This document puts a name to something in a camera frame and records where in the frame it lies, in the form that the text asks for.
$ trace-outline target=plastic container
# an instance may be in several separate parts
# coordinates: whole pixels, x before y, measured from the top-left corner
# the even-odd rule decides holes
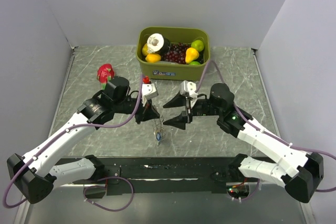
[[[171,43],[191,44],[194,40],[201,40],[204,43],[204,63],[201,65],[182,65],[169,64],[169,62],[146,62],[141,49],[147,43],[149,36],[155,33],[162,34]],[[210,60],[208,35],[206,32],[195,28],[148,27],[140,33],[136,56],[142,73],[150,79],[198,81],[201,78],[205,64]]]

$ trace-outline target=white wall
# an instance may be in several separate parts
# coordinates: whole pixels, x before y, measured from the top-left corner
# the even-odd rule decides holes
[[[0,0],[0,195],[9,182],[7,158],[47,138],[71,48],[45,0]],[[8,202],[21,199],[14,187]],[[16,209],[0,206],[0,222]]]
[[[212,45],[259,48],[285,0],[47,0],[73,46],[136,44],[148,26],[204,29]]]
[[[336,0],[286,0],[258,51],[280,133],[299,146],[336,154]],[[320,188],[336,186],[325,158]],[[336,192],[315,193],[318,223],[336,223]]]

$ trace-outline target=toy fruit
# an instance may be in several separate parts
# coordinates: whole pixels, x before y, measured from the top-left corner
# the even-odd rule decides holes
[[[106,83],[113,77],[114,71],[111,64],[104,64],[98,69],[97,80],[101,83],[102,89],[105,89]]]
[[[144,55],[144,56],[148,55],[147,49],[148,49],[148,46],[147,46],[147,43],[146,43],[145,45],[143,45],[143,47],[141,49],[142,55]]]
[[[197,39],[191,43],[191,47],[195,48],[198,52],[202,52],[204,49],[204,43],[203,41]]]
[[[189,63],[189,65],[200,65],[200,63],[198,61],[192,61]]]
[[[192,47],[189,47],[185,52],[185,63],[189,64],[190,62],[196,60],[200,56],[200,53]]]
[[[160,61],[160,60],[161,60],[161,56],[158,55],[158,54],[148,54],[146,56],[146,61],[150,62],[150,63],[155,63],[155,62]]]

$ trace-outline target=gray marble surface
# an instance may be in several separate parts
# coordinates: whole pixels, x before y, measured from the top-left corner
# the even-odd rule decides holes
[[[84,100],[100,89],[96,80],[98,68],[111,63],[117,75],[130,81],[131,89],[138,89],[140,66],[135,58],[135,46],[80,46],[75,49],[65,91],[57,113],[53,132],[66,123]],[[239,107],[252,114],[266,128],[274,132],[269,106],[260,76],[249,48],[213,47],[211,56],[218,64],[224,80],[236,94]],[[160,96],[153,99],[164,119],[179,115],[181,108],[163,109],[174,97],[180,81],[154,80]],[[212,84],[220,82],[210,66],[199,93],[209,94]],[[124,121],[128,115],[116,114],[109,124]],[[264,156],[263,153],[224,133],[216,124],[217,117],[194,118],[185,131],[165,126],[166,137],[158,146],[154,138],[154,122],[140,125],[133,119],[118,129],[100,129],[76,144],[67,156],[226,156],[238,153]]]

